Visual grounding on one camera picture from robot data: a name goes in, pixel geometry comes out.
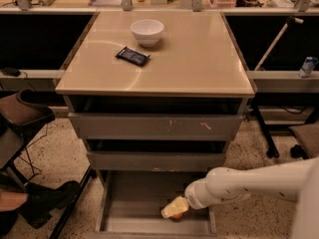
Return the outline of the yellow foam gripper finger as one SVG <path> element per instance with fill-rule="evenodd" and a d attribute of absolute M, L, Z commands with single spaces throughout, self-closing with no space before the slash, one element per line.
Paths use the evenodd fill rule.
<path fill-rule="evenodd" d="M 171 203 L 169 203 L 161 212 L 163 218 L 171 218 L 174 214 L 184 213 L 188 210 L 188 203 L 182 196 L 178 196 Z"/>

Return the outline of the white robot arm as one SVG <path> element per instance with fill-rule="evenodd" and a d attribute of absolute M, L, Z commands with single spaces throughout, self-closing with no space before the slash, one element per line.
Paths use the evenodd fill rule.
<path fill-rule="evenodd" d="M 164 218 L 247 198 L 271 196 L 297 203 L 290 239 L 319 239 L 319 159 L 311 158 L 249 170 L 212 169 L 192 182 L 162 211 Z"/>

